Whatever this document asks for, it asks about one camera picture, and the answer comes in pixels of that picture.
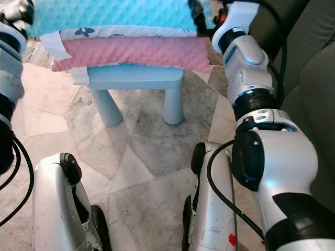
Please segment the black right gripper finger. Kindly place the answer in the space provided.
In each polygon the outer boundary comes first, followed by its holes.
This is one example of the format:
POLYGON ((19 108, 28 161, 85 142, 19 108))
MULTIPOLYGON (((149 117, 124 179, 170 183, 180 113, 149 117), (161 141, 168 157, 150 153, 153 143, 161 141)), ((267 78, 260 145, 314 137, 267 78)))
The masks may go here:
POLYGON ((197 29, 210 29, 211 6, 209 1, 189 0, 191 16, 197 29))

